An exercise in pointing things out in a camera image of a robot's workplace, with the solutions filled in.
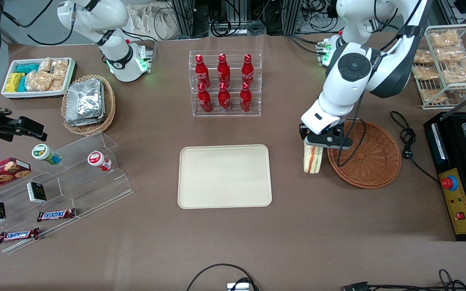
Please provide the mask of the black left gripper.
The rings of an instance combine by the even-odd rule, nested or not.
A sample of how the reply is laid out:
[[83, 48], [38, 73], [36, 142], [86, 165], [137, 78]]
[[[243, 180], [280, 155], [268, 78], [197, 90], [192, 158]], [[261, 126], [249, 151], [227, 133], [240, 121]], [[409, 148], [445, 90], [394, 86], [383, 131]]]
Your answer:
[[314, 134], [312, 131], [310, 132], [309, 128], [304, 123], [300, 123], [299, 134], [303, 141], [307, 141], [308, 136], [309, 140], [342, 140], [345, 136], [344, 123], [324, 129], [320, 134]]

